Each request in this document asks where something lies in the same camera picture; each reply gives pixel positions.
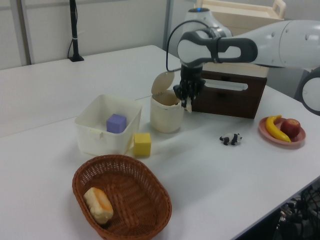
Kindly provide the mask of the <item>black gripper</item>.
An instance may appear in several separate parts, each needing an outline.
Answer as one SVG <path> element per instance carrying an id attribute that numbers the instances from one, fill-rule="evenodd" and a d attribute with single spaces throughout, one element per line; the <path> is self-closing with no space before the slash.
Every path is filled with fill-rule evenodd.
<path id="1" fill-rule="evenodd" d="M 206 81 L 202 79 L 202 70 L 203 67 L 181 67 L 180 83 L 179 85 L 175 85 L 173 90 L 176 97 L 180 99 L 183 108 L 187 107 L 187 98 L 188 104 L 192 106 L 196 97 L 203 90 Z"/>

